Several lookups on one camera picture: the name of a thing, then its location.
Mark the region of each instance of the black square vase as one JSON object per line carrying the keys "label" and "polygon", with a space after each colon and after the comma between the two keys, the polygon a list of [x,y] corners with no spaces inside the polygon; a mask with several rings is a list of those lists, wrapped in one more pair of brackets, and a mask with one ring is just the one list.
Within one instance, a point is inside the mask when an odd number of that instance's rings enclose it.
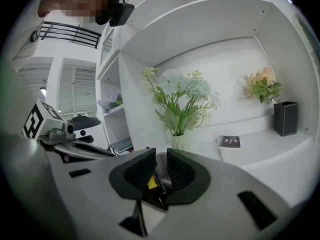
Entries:
{"label": "black square vase", "polygon": [[274,104],[273,129],[281,136],[297,133],[298,103],[283,102],[282,105]]}

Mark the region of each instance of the black railing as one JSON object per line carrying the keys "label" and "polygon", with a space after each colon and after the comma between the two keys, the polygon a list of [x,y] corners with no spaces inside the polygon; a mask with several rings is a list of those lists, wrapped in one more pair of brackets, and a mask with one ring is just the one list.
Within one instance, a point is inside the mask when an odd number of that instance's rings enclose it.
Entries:
{"label": "black railing", "polygon": [[79,26],[45,21],[41,27],[40,37],[41,40],[46,38],[61,39],[97,49],[101,34]]}

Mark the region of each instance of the notebook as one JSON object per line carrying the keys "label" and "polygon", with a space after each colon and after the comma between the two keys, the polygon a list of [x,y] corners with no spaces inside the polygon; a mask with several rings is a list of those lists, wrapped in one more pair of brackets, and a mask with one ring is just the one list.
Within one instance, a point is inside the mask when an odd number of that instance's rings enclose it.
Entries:
{"label": "notebook", "polygon": [[220,150],[238,150],[240,149],[239,136],[221,136],[219,140]]}
{"label": "notebook", "polygon": [[126,150],[133,147],[130,137],[125,138],[123,140],[120,140],[118,142],[115,142],[115,143],[111,144],[110,146],[118,153],[122,153],[123,151],[126,151]]}

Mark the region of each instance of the person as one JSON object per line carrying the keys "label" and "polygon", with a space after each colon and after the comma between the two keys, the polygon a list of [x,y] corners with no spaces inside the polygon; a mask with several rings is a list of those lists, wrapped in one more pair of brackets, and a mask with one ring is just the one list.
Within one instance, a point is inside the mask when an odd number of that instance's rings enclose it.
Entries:
{"label": "person", "polygon": [[35,54],[41,26],[52,11],[61,10],[66,16],[77,17],[78,21],[93,23],[103,11],[107,11],[110,18],[112,5],[113,0],[32,0],[7,38],[2,51],[4,58],[18,71]]}

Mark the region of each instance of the yellow component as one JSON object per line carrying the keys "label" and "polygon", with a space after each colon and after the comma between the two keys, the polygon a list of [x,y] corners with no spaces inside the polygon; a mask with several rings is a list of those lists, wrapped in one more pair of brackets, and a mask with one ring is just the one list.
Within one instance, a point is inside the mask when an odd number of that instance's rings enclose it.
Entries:
{"label": "yellow component", "polygon": [[158,187],[158,184],[156,183],[156,178],[154,175],[152,175],[149,183],[148,183],[148,189],[151,190],[151,189],[154,189],[154,188],[157,188]]}

